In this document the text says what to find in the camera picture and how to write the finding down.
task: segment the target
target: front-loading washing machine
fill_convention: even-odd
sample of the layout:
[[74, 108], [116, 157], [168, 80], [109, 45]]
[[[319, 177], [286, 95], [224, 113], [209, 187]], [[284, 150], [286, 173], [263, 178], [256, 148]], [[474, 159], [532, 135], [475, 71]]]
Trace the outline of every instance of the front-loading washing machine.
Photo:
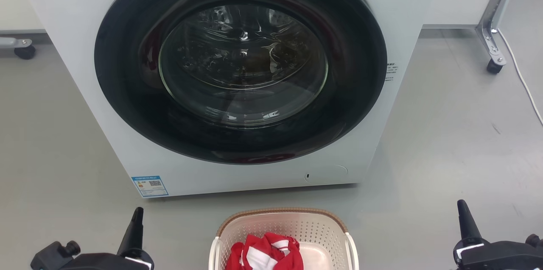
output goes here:
[[430, 1], [31, 0], [142, 197], [362, 181]]

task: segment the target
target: red and white clothing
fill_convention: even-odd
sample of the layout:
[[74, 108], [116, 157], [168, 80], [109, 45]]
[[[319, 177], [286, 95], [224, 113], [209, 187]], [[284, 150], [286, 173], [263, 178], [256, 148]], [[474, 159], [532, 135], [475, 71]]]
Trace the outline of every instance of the red and white clothing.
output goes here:
[[292, 237], [247, 235], [232, 246], [226, 270], [304, 270], [300, 244]]

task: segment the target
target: washing machine door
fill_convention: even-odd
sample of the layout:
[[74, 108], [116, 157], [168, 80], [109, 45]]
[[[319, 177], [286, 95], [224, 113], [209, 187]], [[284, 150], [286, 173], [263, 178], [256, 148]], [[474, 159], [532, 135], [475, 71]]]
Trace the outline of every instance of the washing machine door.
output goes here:
[[120, 117], [228, 164], [318, 150], [369, 112], [386, 46], [364, 0], [116, 0], [95, 43]]

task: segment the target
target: basket bottom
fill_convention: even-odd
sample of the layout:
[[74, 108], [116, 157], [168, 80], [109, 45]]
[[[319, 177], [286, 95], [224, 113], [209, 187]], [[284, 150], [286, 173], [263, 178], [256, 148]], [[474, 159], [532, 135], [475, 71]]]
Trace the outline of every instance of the basket bottom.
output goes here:
[[321, 245], [301, 242], [300, 254], [304, 260], [304, 270], [333, 270], [330, 253]]

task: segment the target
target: white plastic basket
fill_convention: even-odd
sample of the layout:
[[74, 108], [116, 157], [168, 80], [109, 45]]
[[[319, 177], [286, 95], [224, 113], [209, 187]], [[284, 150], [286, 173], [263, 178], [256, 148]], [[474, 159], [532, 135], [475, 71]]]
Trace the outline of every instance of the white plastic basket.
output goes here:
[[358, 270], [358, 254], [345, 224], [331, 212], [278, 208], [239, 212], [217, 231], [209, 252], [209, 270], [225, 270], [234, 243], [248, 234], [273, 232], [300, 242], [304, 270]]

